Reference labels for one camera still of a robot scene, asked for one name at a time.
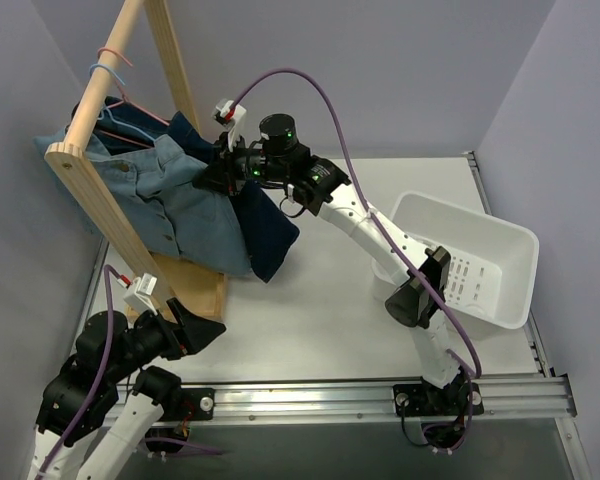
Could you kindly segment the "light blue denim skirt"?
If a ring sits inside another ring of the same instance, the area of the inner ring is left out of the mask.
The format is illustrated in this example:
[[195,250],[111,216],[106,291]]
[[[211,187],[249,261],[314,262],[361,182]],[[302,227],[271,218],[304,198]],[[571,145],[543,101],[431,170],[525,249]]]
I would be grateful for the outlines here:
[[86,157],[147,250],[227,275],[250,272],[230,200],[194,187],[206,165],[172,137],[157,137],[149,149],[115,153],[112,145],[92,135]]

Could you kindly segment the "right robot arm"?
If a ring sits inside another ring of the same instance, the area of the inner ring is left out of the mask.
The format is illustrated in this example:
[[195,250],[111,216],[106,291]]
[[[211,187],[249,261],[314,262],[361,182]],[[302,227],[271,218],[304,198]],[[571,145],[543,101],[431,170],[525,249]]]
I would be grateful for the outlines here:
[[451,313],[444,300],[452,256],[402,231],[364,200],[351,171],[313,154],[296,134],[294,119],[272,114],[261,121],[260,137],[246,143],[238,110],[217,113],[224,131],[213,144],[212,160],[196,186],[228,196],[247,182],[284,189],[302,211],[344,232],[389,275],[395,288],[385,300],[388,314],[409,328],[421,362],[424,400],[435,412],[460,400],[454,382],[464,367],[452,355],[449,333],[437,312]]

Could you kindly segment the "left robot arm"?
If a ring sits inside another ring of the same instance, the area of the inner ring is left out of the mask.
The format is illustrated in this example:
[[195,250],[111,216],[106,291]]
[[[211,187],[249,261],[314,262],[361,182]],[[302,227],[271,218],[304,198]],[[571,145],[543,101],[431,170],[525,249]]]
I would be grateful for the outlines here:
[[212,419],[214,389],[187,388],[153,362],[196,355],[226,327],[177,299],[168,307],[174,321],[147,310],[129,326],[113,308],[86,320],[74,354],[44,389],[29,478],[113,479],[140,442],[175,453],[191,423]]

